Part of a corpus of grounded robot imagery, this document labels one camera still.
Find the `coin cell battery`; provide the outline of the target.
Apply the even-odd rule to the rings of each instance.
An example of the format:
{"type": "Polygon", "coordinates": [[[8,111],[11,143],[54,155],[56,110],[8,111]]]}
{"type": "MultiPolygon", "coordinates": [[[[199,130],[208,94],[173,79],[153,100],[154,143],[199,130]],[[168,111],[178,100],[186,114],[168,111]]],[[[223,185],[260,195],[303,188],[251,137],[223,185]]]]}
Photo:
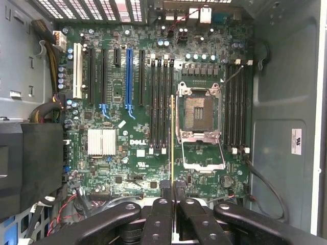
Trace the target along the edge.
{"type": "Polygon", "coordinates": [[[220,177],[220,185],[224,188],[224,189],[233,189],[235,186],[235,180],[232,176],[230,175],[222,175],[220,177]]]}

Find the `metal socket cover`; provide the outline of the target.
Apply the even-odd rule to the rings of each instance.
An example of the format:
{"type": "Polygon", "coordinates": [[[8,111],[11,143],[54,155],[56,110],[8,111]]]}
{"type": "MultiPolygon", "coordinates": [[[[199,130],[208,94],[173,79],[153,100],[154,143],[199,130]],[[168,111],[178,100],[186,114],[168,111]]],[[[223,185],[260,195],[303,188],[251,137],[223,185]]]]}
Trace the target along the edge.
{"type": "Polygon", "coordinates": [[[221,133],[218,131],[204,132],[204,133],[193,133],[191,131],[180,131],[180,143],[182,148],[182,159],[184,169],[192,169],[199,173],[212,173],[216,170],[224,170],[226,167],[226,161],[222,150],[222,144],[220,141],[221,133]],[[220,157],[222,163],[209,164],[207,166],[201,166],[196,163],[187,163],[185,159],[184,143],[185,142],[197,142],[202,141],[204,143],[217,144],[220,151],[220,157]]]}

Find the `silver chipset heatsink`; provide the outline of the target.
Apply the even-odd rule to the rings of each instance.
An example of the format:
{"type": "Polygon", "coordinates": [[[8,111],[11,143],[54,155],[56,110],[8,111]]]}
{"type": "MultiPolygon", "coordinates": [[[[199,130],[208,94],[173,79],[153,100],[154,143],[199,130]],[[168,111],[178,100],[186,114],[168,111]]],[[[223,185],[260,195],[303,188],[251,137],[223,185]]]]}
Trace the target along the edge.
{"type": "Polygon", "coordinates": [[[87,153],[92,156],[116,155],[116,130],[89,129],[87,131],[87,153]]]}

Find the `CPU socket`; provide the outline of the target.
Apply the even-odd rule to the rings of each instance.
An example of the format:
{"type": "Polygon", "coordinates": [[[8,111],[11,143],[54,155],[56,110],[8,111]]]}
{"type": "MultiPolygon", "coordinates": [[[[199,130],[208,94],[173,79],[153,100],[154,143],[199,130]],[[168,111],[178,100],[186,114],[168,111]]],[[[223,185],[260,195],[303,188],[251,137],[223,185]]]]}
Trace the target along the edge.
{"type": "Polygon", "coordinates": [[[175,120],[178,141],[217,143],[222,125],[222,92],[218,83],[192,87],[182,81],[176,92],[175,120]]]}

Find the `green motherboard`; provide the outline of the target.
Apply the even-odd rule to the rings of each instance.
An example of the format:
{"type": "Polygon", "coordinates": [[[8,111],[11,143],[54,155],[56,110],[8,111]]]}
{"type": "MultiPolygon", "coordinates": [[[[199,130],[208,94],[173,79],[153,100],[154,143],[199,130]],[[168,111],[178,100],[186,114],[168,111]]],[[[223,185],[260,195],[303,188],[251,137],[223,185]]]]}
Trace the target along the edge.
{"type": "MultiPolygon", "coordinates": [[[[238,94],[239,82],[236,75],[237,95],[235,102],[235,145],[231,143],[231,81],[229,82],[229,151],[225,141],[225,88],[222,92],[221,144],[226,161],[224,170],[199,173],[184,169],[181,143],[174,134],[174,182],[184,181],[187,197],[208,200],[236,200],[249,195],[249,170],[242,160],[242,153],[249,153],[251,121],[251,75],[253,48],[250,40],[253,28],[248,24],[220,23],[208,28],[173,27],[159,23],[152,26],[133,27],[84,27],[64,28],[67,35],[67,54],[61,57],[59,66],[59,93],[65,97],[65,136],[69,149],[64,154],[68,162],[72,185],[79,185],[82,193],[93,204],[100,206],[119,198],[152,198],[161,195],[159,184],[171,181],[171,97],[170,59],[174,59],[174,108],[176,92],[182,81],[192,87],[206,87],[212,83],[223,85],[226,81],[226,66],[229,75],[243,65],[248,66],[247,92],[247,147],[244,148],[244,105],[242,102],[242,143],[237,145],[238,136],[238,94]],[[83,47],[82,98],[73,98],[74,43],[83,47]],[[96,51],[95,103],[88,102],[88,54],[93,47],[96,51]],[[107,49],[107,113],[103,116],[101,103],[101,52],[107,49]],[[113,64],[113,50],[121,51],[121,67],[113,64]],[[133,49],[133,120],[125,109],[126,95],[126,50],[133,49]],[[145,51],[145,92],[144,105],[138,105],[139,50],[145,51]],[[154,96],[154,154],[149,154],[151,128],[151,59],[155,59],[154,96]],[[160,153],[157,146],[157,60],[161,59],[160,82],[160,153]],[[164,60],[168,61],[166,143],[167,152],[161,153],[164,124],[164,60]],[[115,129],[116,155],[92,156],[87,153],[87,131],[89,129],[115,129]],[[235,180],[233,189],[220,185],[222,175],[235,180]]],[[[222,163],[217,144],[197,142],[184,143],[187,163],[201,166],[222,163]]]]}

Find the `open PC case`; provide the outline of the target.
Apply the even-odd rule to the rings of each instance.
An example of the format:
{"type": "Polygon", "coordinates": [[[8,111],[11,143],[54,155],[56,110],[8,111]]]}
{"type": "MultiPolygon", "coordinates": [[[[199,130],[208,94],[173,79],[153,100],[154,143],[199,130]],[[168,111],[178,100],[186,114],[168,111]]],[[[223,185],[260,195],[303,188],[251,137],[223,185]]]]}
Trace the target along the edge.
{"type": "MultiPolygon", "coordinates": [[[[32,27],[39,37],[51,74],[52,97],[22,122],[54,123],[63,128],[62,186],[25,211],[0,220],[0,245],[33,243],[83,221],[116,204],[132,201],[141,207],[158,197],[114,199],[91,203],[79,185],[72,185],[64,154],[65,97],[59,93],[61,57],[53,31],[84,27],[208,28],[220,23],[253,28],[251,121],[249,153],[242,160],[249,170],[250,193],[242,199],[194,198],[212,213],[220,202],[231,202],[306,233],[327,240],[327,0],[36,0],[52,18],[32,27]]],[[[171,245],[201,245],[178,210],[172,184],[171,245]]],[[[233,245],[252,239],[217,221],[233,245]]]]}

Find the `long black expansion slot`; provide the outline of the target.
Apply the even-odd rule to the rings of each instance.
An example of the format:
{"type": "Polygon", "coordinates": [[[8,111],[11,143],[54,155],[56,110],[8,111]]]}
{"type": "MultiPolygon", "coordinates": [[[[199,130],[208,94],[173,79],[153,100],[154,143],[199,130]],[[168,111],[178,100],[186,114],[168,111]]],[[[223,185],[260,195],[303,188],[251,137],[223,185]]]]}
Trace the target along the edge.
{"type": "Polygon", "coordinates": [[[139,75],[138,75],[138,105],[141,107],[144,105],[144,92],[145,92],[145,78],[144,78],[144,72],[145,72],[145,51],[139,50],[139,75]]]}
{"type": "Polygon", "coordinates": [[[89,49],[88,54],[88,102],[95,103],[95,66],[96,66],[96,51],[93,47],[89,49]]]}
{"type": "Polygon", "coordinates": [[[107,113],[106,89],[107,89],[107,49],[103,48],[101,52],[101,103],[102,113],[107,119],[110,119],[107,113]]]}

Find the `blue expansion slot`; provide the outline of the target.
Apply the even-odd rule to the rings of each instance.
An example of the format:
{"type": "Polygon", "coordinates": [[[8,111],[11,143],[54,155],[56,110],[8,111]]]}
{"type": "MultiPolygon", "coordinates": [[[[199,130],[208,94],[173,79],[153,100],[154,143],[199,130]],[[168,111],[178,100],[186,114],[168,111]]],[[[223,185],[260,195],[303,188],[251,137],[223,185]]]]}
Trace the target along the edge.
{"type": "Polygon", "coordinates": [[[129,116],[136,120],[133,116],[132,105],[132,85],[133,85],[133,49],[126,50],[126,95],[125,95],[125,109],[128,111],[129,116]]]}

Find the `socket locking lever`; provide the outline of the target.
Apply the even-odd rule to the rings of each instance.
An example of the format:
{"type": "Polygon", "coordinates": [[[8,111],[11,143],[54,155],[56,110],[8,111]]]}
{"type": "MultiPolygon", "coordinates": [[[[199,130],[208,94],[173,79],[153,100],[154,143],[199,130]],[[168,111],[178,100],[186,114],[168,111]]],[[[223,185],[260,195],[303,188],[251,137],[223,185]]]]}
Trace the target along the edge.
{"type": "Polygon", "coordinates": [[[238,75],[240,72],[241,72],[241,70],[244,68],[244,66],[243,65],[241,65],[239,68],[238,68],[238,70],[235,72],[235,73],[233,73],[225,82],[224,82],[224,84],[223,85],[221,85],[220,86],[220,90],[222,90],[223,88],[225,88],[226,87],[226,85],[236,76],[236,75],[238,75]]]}

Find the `white expansion slot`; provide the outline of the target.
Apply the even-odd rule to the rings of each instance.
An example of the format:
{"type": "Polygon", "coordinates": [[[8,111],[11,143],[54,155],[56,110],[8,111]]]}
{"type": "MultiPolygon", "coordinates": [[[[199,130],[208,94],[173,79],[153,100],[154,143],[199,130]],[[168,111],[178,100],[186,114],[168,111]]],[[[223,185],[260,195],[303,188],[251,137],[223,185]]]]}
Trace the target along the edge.
{"type": "Polygon", "coordinates": [[[82,75],[83,75],[83,52],[80,43],[74,43],[74,58],[73,58],[73,98],[82,98],[82,75]]]}

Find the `white power connector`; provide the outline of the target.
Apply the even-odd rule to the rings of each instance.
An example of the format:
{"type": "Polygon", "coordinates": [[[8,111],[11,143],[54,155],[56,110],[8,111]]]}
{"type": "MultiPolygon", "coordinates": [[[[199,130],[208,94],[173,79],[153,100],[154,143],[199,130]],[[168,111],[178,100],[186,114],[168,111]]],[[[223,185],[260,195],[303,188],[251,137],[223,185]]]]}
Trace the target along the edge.
{"type": "Polygon", "coordinates": [[[60,52],[66,52],[67,49],[67,38],[61,31],[53,31],[53,36],[55,38],[55,44],[53,45],[60,52]]]}

